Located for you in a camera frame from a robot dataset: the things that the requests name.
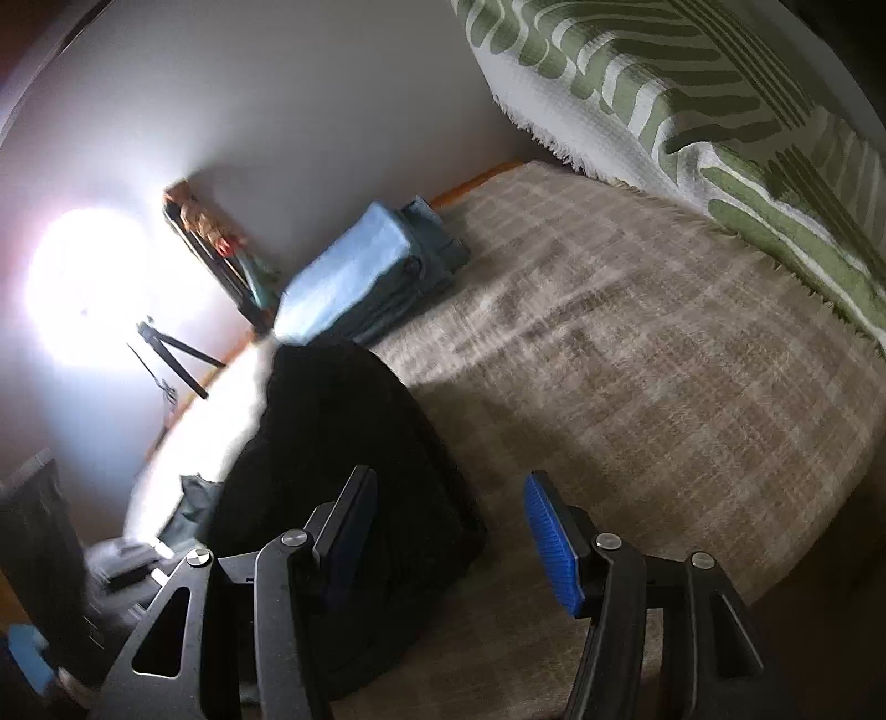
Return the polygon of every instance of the wooden floor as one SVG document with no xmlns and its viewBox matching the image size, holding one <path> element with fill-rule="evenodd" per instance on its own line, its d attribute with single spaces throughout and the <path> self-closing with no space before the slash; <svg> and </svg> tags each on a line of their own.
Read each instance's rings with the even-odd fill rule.
<svg viewBox="0 0 886 720">
<path fill-rule="evenodd" d="M 4 574 L 0 573 L 0 630 L 6 632 L 6 629 L 16 622 L 28 622 L 27 615 L 21 609 Z"/>
</svg>

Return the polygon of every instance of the plaid blanket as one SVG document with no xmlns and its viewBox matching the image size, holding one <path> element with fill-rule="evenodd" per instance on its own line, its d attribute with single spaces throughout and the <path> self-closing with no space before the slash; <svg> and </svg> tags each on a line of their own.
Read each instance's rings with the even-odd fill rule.
<svg viewBox="0 0 886 720">
<path fill-rule="evenodd" d="M 531 164 L 442 216 L 472 251 L 458 292 L 376 352 L 472 484 L 489 545 L 401 665 L 334 709 L 552 717 L 587 626 L 543 575 L 527 472 L 646 553 L 711 552 L 753 600 L 864 473 L 886 363 L 771 258 L 636 191 Z"/>
</svg>

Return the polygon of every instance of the green cloth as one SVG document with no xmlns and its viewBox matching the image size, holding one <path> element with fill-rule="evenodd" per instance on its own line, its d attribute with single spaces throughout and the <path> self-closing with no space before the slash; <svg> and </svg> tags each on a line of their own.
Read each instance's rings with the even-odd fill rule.
<svg viewBox="0 0 886 720">
<path fill-rule="evenodd" d="M 454 8 L 498 102 L 557 154 L 644 153 L 652 163 L 638 176 L 660 175 L 650 192 L 670 187 L 670 198 L 739 232 L 886 347 L 882 159 L 726 7 L 454 0 Z M 508 59 L 523 68 L 519 82 L 488 70 Z M 559 137 L 549 128 L 562 127 L 562 108 L 576 101 L 587 123 L 605 118 L 618 132 L 601 130 L 593 147 L 576 142 L 580 133 Z M 546 117 L 546 106 L 561 118 Z"/>
</svg>

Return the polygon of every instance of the blue gripper pad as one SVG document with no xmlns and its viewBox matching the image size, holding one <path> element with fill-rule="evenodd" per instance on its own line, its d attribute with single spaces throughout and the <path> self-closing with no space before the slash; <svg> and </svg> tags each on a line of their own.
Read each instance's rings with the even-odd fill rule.
<svg viewBox="0 0 886 720">
<path fill-rule="evenodd" d="M 587 554 L 587 543 L 575 528 L 569 508 L 543 471 L 526 478 L 523 502 L 554 595 L 573 617 L 579 617 L 585 602 L 579 557 Z"/>
</svg>

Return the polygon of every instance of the wall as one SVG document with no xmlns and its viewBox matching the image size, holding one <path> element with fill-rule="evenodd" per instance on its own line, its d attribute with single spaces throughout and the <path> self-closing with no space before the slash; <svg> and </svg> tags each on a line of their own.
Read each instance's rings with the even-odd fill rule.
<svg viewBox="0 0 886 720">
<path fill-rule="evenodd" d="M 31 43 L 57 18 L 66 0 L 13 0 L 0 3 L 0 84 Z"/>
<path fill-rule="evenodd" d="M 125 348 L 70 368 L 35 337 L 22 288 L 65 210 L 135 217 L 158 327 L 218 356 L 246 327 L 163 225 L 175 179 L 194 176 L 289 275 L 370 200 L 432 196 L 530 147 L 446 0 L 116 0 L 40 75 L 0 146 L 0 476 L 50 446 L 78 530 L 109 536 L 159 429 L 159 391 Z"/>
</svg>

